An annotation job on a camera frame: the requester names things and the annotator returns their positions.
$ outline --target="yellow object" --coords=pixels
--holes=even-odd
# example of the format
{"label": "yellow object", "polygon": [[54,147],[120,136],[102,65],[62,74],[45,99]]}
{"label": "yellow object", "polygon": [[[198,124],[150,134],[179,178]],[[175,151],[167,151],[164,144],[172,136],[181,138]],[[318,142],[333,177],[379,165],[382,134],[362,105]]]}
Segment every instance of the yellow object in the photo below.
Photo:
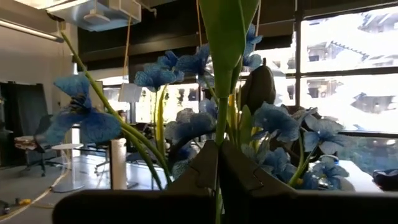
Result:
{"label": "yellow object", "polygon": [[19,205],[30,205],[32,203],[31,199],[24,199],[19,202]]}

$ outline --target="cable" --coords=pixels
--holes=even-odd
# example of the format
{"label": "cable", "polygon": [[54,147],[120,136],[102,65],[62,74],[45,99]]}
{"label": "cable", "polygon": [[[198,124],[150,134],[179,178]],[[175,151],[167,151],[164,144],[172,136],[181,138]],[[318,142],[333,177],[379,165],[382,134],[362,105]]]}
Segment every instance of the cable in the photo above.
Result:
{"label": "cable", "polygon": [[67,165],[67,168],[62,171],[61,175],[54,181],[54,183],[47,190],[45,190],[41,195],[39,195],[36,199],[34,199],[31,203],[24,205],[21,208],[18,208],[17,210],[15,210],[7,215],[0,216],[0,223],[10,220],[11,218],[22,213],[23,211],[25,211],[26,209],[28,209],[31,206],[32,207],[45,207],[44,205],[42,205],[42,206],[40,206],[39,204],[35,205],[35,203],[37,203],[39,200],[42,200],[45,196],[47,196],[51,192],[52,188],[54,186],[56,186],[64,177],[66,177],[68,175],[69,170],[71,169],[71,160],[69,159],[69,155],[67,153],[65,153],[64,150],[61,151],[61,154],[62,154],[62,156],[65,156],[65,159],[67,160],[68,165]]}

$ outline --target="ceiling light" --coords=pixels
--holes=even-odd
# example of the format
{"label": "ceiling light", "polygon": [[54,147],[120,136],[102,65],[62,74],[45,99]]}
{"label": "ceiling light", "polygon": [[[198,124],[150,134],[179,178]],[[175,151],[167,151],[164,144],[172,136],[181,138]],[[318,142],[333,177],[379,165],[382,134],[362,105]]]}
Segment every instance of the ceiling light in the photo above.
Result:
{"label": "ceiling light", "polygon": [[63,42],[63,39],[61,37],[57,37],[56,35],[46,34],[45,32],[35,30],[35,29],[29,28],[26,26],[22,26],[22,25],[13,23],[13,22],[6,21],[6,20],[0,19],[0,26],[8,28],[8,29],[16,30],[19,32],[23,32],[26,34],[34,35],[36,37],[45,38],[47,40],[52,40],[52,41],[55,41],[58,43]]}

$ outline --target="green stem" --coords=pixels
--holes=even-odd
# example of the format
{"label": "green stem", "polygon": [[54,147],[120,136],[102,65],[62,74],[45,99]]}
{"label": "green stem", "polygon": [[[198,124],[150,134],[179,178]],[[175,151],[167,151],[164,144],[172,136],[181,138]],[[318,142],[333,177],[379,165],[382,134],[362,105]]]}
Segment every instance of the green stem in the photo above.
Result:
{"label": "green stem", "polygon": [[152,128],[152,135],[153,137],[155,137],[156,139],[156,105],[157,105],[157,91],[155,92],[155,108],[154,108],[154,115],[153,115],[153,123],[154,123],[154,127]]}
{"label": "green stem", "polygon": [[310,159],[313,155],[313,153],[315,152],[315,149],[308,155],[308,157],[306,158],[306,160],[304,161],[304,163],[302,164],[302,166],[299,166],[297,168],[296,173],[294,173],[293,177],[290,179],[289,181],[289,186],[294,187],[297,184],[297,180],[299,179],[299,177],[301,176],[302,172],[304,171],[304,169],[306,168],[306,166],[310,163]]}
{"label": "green stem", "polygon": [[298,161],[298,167],[302,167],[304,164],[304,147],[301,132],[298,132],[298,143],[300,144],[300,160]]}
{"label": "green stem", "polygon": [[100,100],[103,102],[105,108],[113,115],[115,116],[121,124],[121,127],[126,129],[127,131],[129,131],[131,134],[133,134],[136,138],[138,138],[138,140],[140,140],[146,147],[149,148],[149,150],[151,150],[155,157],[157,158],[157,160],[160,162],[160,165],[162,166],[162,168],[164,169],[165,172],[165,176],[167,179],[167,183],[171,184],[171,178],[170,178],[170,172],[169,172],[169,168],[167,167],[166,161],[165,159],[162,157],[162,155],[159,153],[159,151],[156,149],[156,147],[154,147],[152,145],[152,143],[143,135],[141,134],[139,131],[137,131],[135,128],[131,127],[130,125],[126,124],[122,118],[118,115],[118,113],[112,108],[112,106],[109,104],[108,100],[105,98],[104,93],[100,90],[100,88],[98,87],[98,85],[95,83],[95,81],[93,80],[93,78],[91,77],[91,75],[88,73],[85,65],[83,64],[83,62],[81,61],[79,55],[76,53],[75,49],[72,47],[72,44],[70,42],[70,40],[68,39],[68,37],[65,35],[65,33],[63,33],[61,31],[61,35],[63,37],[63,39],[65,40],[65,42],[67,43],[67,45],[69,46],[70,51],[73,54],[73,57],[75,58],[77,64],[79,65],[80,68],[83,69],[85,76],[87,77],[87,79],[90,81],[91,86],[93,87],[95,93],[99,96]]}
{"label": "green stem", "polygon": [[210,91],[211,96],[214,98],[214,101],[216,102],[217,106],[218,106],[218,98],[216,96],[216,93],[214,92],[214,89],[210,86],[209,81],[207,80],[206,76],[203,76],[203,79],[205,80],[206,86]]}
{"label": "green stem", "polygon": [[[226,127],[226,118],[228,115],[228,98],[220,98],[218,104],[218,117],[217,117],[217,127],[216,127],[216,144],[221,147],[224,141],[224,133]],[[221,222],[221,205],[223,203],[220,197],[220,186],[217,185],[216,189],[216,223]]]}
{"label": "green stem", "polygon": [[224,141],[226,117],[228,114],[228,98],[220,98],[218,104],[218,117],[216,127],[216,144],[221,146]]}
{"label": "green stem", "polygon": [[130,132],[128,132],[126,129],[122,128],[123,133],[126,135],[127,140],[131,141],[133,145],[136,146],[138,153],[141,155],[142,159],[145,161],[147,164],[150,172],[152,173],[152,176],[155,179],[155,182],[157,184],[157,187],[159,190],[162,190],[162,182],[160,181],[159,175],[157,174],[154,164],[152,163],[152,159],[150,156],[146,153],[144,148],[142,147],[141,143],[138,141],[136,137],[134,137]]}

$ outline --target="white table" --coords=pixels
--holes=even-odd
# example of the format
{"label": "white table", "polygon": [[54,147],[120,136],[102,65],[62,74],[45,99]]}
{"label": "white table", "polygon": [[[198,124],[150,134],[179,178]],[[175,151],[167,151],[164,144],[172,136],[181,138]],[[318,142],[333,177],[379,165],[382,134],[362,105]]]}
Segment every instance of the white table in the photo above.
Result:
{"label": "white table", "polygon": [[341,180],[342,190],[364,193],[383,193],[383,191],[373,182],[372,176],[363,172],[354,162],[340,160],[339,166],[347,170],[349,174],[348,177],[339,177]]}
{"label": "white table", "polygon": [[[84,184],[81,180],[77,180],[76,179],[76,170],[75,170],[75,166],[74,166],[74,162],[73,162],[73,156],[72,156],[72,150],[73,149],[79,149],[83,146],[83,144],[61,144],[58,146],[53,146],[52,149],[54,150],[71,150],[70,154],[71,157],[70,159],[70,169],[72,172],[72,177],[67,181],[67,182],[63,182],[60,184],[57,184],[56,186],[54,186],[52,188],[52,191],[54,193],[66,193],[66,192],[72,192],[75,190],[79,190],[82,189],[84,187]],[[65,161],[65,157],[62,156],[62,162],[66,163]]]}

